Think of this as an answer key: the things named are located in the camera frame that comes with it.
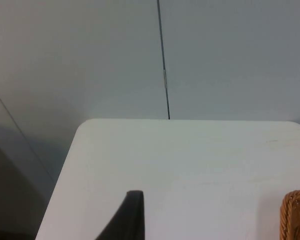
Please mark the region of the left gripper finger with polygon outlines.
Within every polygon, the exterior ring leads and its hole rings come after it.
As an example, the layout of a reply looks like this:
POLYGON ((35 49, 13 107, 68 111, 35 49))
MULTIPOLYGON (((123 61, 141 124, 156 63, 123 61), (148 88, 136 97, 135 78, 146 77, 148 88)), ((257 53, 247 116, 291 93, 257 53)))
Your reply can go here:
POLYGON ((126 193, 98 240, 145 240, 145 205, 141 190, 126 193))

